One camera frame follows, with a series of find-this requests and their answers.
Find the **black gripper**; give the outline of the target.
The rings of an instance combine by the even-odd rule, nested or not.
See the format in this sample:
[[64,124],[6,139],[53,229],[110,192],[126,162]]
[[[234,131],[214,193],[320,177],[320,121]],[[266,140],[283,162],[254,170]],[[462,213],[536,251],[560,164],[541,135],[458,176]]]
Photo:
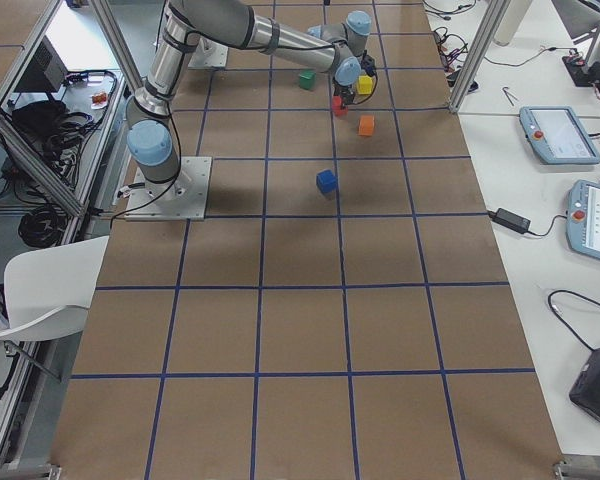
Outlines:
[[333,101],[336,106],[349,106],[355,101],[355,92],[351,86],[333,83]]

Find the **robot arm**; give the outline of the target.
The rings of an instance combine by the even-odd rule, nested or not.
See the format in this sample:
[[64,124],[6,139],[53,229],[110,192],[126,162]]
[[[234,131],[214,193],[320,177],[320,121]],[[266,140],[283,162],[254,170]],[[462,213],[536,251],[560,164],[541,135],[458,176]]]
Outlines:
[[127,145],[148,185],[170,186],[181,175],[172,138],[171,103],[187,68],[211,68],[227,50],[255,51],[330,75],[333,107],[354,104],[354,86],[375,73],[366,53],[371,18],[353,11],[338,24],[299,31],[255,13],[240,1],[169,1],[150,71],[127,103]]

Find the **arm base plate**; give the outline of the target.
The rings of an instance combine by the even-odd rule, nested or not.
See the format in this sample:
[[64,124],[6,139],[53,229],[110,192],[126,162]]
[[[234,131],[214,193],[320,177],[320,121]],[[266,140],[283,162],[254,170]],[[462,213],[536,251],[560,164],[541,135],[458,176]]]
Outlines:
[[129,221],[203,220],[211,168],[211,157],[184,156],[175,183],[157,185],[147,183],[137,167],[134,182],[143,186],[131,191],[124,218]]

